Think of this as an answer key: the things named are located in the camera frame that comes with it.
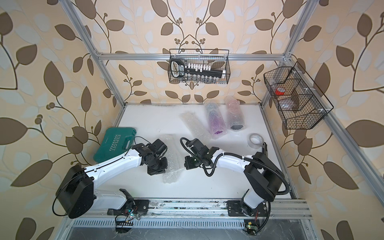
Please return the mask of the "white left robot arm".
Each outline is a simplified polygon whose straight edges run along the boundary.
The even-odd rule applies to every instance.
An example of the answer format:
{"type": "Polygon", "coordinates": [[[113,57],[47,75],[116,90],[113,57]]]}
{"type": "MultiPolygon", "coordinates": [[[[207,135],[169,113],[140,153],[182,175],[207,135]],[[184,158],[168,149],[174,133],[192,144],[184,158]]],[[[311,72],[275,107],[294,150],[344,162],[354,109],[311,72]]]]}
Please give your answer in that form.
{"type": "Polygon", "coordinates": [[[61,204],[64,216],[70,219],[92,210],[109,210],[115,216],[133,217],[138,207],[127,190],[103,191],[98,188],[110,179],[143,165],[147,166],[150,176],[165,173],[167,151],[167,145],[157,139],[146,145],[133,145],[126,152],[100,164],[87,168],[75,165],[68,170],[54,201],[61,204]]]}

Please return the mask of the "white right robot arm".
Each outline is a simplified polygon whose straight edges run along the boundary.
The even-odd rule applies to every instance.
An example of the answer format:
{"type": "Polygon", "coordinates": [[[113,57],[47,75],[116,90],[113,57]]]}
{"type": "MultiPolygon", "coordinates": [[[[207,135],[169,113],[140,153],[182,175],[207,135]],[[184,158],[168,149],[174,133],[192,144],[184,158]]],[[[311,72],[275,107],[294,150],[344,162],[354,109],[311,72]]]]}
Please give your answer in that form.
{"type": "Polygon", "coordinates": [[[262,203],[270,204],[276,196],[290,192],[290,184],[282,171],[268,158],[267,144],[252,156],[226,152],[220,148],[208,148],[199,139],[180,138],[180,143],[189,154],[185,157],[187,170],[202,168],[207,177],[212,177],[217,168],[225,168],[245,174],[251,189],[240,200],[240,210],[253,217],[262,203]]]}

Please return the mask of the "clear bubble wrap sheet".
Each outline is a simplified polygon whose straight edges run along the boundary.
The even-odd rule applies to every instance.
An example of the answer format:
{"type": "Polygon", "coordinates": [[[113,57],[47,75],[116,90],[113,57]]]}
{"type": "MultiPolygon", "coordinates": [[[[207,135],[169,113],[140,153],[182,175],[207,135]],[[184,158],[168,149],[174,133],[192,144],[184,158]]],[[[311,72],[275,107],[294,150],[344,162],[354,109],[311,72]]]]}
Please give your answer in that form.
{"type": "Polygon", "coordinates": [[[163,182],[165,184],[176,183],[184,169],[183,157],[176,144],[173,135],[160,135],[159,139],[162,140],[168,147],[165,157],[167,158],[168,168],[163,174],[163,182]]]}

